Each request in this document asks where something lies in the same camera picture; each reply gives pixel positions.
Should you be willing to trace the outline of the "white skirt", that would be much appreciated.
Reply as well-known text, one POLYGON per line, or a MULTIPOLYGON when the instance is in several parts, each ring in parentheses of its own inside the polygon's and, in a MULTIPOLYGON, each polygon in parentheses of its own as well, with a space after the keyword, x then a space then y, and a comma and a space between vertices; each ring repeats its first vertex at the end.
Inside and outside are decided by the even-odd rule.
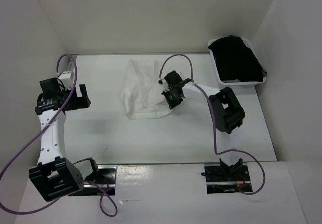
POLYGON ((129 60, 120 99, 126 117, 133 120, 158 119, 171 113, 159 84, 161 62, 157 60, 129 60))

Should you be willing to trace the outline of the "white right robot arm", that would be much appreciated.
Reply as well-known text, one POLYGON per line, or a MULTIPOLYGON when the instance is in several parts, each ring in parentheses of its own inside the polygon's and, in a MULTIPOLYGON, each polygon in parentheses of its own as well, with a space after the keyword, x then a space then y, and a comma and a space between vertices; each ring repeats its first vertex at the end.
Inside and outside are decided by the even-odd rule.
POLYGON ((200 85, 195 83, 192 78, 182 79, 175 71, 159 79, 158 83, 160 85, 166 83, 167 85, 162 91, 162 95, 170 109, 180 105, 185 98, 199 101, 208 106, 213 124, 214 152, 217 156, 237 151, 236 149, 227 149, 219 152, 217 148, 217 132, 223 133, 228 143, 233 143, 233 131, 241 127, 245 118, 245 112, 232 88, 220 89, 200 85))

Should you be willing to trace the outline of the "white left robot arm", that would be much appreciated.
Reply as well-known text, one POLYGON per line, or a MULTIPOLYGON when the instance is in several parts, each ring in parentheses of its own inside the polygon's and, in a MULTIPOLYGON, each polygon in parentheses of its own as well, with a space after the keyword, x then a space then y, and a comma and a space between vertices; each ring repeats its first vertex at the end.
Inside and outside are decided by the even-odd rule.
POLYGON ((37 98, 35 112, 41 123, 41 151, 37 166, 29 170, 29 179, 43 199, 51 202, 82 191, 84 180, 96 183, 100 170, 93 166, 80 170, 67 159, 64 141, 66 112, 88 108, 90 100, 81 84, 78 96, 75 77, 66 71, 56 78, 40 81, 42 93, 37 98))

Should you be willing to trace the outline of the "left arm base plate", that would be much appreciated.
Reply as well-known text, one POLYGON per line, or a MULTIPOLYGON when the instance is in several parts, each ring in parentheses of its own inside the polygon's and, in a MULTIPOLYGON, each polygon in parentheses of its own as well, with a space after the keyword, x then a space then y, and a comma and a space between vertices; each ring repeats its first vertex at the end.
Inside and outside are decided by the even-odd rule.
MULTIPOLYGON (((115 195, 117 166, 98 165, 98 174, 91 179, 92 182, 100 186, 110 196, 115 195)), ((80 192, 76 192, 69 196, 100 196, 101 192, 92 184, 84 184, 84 188, 80 192)))

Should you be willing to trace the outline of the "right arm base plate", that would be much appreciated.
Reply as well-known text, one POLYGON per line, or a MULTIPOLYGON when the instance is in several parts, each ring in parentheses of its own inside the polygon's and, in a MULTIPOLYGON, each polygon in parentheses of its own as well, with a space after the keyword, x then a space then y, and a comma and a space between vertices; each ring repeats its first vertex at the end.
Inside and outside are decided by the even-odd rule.
POLYGON ((208 194, 240 193, 240 188, 246 193, 253 191, 246 164, 229 177, 224 176, 219 163, 207 164, 201 176, 205 178, 208 194))

